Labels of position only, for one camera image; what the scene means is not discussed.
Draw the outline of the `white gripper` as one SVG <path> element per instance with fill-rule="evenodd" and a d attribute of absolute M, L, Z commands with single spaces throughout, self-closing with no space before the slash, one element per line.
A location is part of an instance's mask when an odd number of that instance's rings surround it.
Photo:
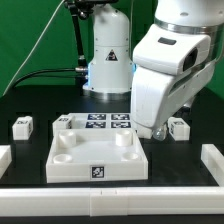
<path fill-rule="evenodd" d="M 198 71 L 172 76 L 138 66 L 133 77 L 130 113 L 140 138 L 164 140 L 163 126 L 212 78 L 215 62 Z"/>

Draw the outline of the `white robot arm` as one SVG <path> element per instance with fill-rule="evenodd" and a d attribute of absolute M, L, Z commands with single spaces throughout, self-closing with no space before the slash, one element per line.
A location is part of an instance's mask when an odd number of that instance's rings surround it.
<path fill-rule="evenodd" d="M 158 0 L 154 23 L 134 48 L 129 19 L 110 4 L 95 4 L 93 29 L 84 92 L 105 100 L 130 95 L 139 136 L 163 140 L 168 119 L 192 104 L 223 55 L 224 0 Z"/>

